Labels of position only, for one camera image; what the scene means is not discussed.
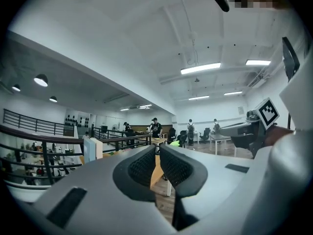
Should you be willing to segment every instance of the man in black shirt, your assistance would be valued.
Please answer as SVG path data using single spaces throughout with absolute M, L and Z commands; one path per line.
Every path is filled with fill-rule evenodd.
M 129 130 L 131 130 L 131 126 L 125 122 L 123 125 L 125 125 L 125 132 L 129 132 Z
M 162 134 L 162 125 L 160 123 L 158 123 L 157 118 L 155 117 L 152 120 L 154 123 L 151 127 L 151 133 L 152 133 L 152 137 L 153 138 L 161 138 L 161 134 Z
M 134 131 L 132 130 L 131 126 L 127 122 L 125 122 L 124 125 L 125 125 L 126 136 L 127 137 L 133 136 Z M 127 140 L 126 141 L 126 145 L 131 145 L 131 144 L 134 144 L 134 140 Z

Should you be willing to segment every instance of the fluorescent light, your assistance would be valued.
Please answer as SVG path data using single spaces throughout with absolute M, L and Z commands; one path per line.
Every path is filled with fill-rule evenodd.
M 227 95 L 234 95 L 234 94 L 240 94 L 242 92 L 228 92 L 228 93 L 225 93 L 224 96 L 227 96 Z
M 216 69 L 221 67 L 221 63 L 214 63 L 214 64 L 209 64 L 209 65 L 201 65 L 201 66 L 196 66 L 192 68 L 186 68 L 180 70 L 181 74 L 188 74 L 196 71 L 204 71 L 204 70 L 209 70 L 209 69 Z
M 269 65 L 270 61 L 263 60 L 247 60 L 246 65 Z
M 143 108 L 143 107 L 149 107 L 152 106 L 152 104 L 148 104 L 148 105 L 143 105 L 143 106 L 139 106 L 139 108 Z
M 198 97 L 192 97 L 189 100 L 196 100 L 196 99 L 203 99 L 203 98 L 208 98 L 209 96 L 198 96 Z

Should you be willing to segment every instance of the desk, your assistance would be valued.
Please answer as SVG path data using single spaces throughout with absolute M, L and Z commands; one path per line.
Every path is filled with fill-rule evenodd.
M 156 144 L 156 145 L 160 145 L 161 143 L 164 143 L 165 141 L 167 141 L 167 139 L 159 139 L 156 140 L 155 138 L 151 138 L 151 143 L 152 144 Z M 160 165 L 160 156 L 156 156 L 156 167 L 155 170 L 153 171 L 152 177 L 151 177 L 151 184 L 150 186 L 152 187 L 153 185 L 155 185 L 160 178 L 163 176 L 164 172 L 161 169 L 161 165 Z M 166 191 L 166 195 L 170 196 L 172 192 L 172 185 L 170 183 L 170 181 L 167 181 L 167 191 Z
M 231 140 L 231 137 L 222 136 L 221 134 L 210 134 L 210 150 L 212 151 L 212 141 L 215 141 L 215 155 L 217 155 L 217 141 L 224 141 L 226 149 L 226 141 Z M 235 147 L 234 157 L 237 156 L 237 147 Z
M 197 136 L 197 143 L 199 144 L 199 139 L 200 139 L 201 133 L 200 132 L 195 132 L 194 135 Z
M 159 139 L 159 140 L 156 140 L 155 138 L 151 138 L 151 143 L 152 143 L 152 144 L 156 144 L 156 145 L 160 145 L 161 143 L 165 143 L 165 141 L 167 141 L 167 139 Z

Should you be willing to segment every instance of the black slot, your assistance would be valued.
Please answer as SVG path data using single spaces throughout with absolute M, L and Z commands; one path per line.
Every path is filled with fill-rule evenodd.
M 70 217 L 85 197 L 87 191 L 82 188 L 73 188 L 48 214 L 47 219 L 55 225 L 64 228 Z
M 245 166 L 240 166 L 240 165 L 236 165 L 236 164 L 228 164 L 225 166 L 225 168 L 231 169 L 231 170 L 235 170 L 235 171 L 239 171 L 242 173 L 247 173 L 249 170 L 249 167 L 245 167 Z

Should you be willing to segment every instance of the table leg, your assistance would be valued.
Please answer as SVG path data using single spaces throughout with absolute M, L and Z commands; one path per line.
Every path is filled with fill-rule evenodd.
M 171 196 L 171 193 L 172 193 L 172 185 L 170 183 L 169 180 L 167 180 L 167 192 L 166 192 L 166 196 Z

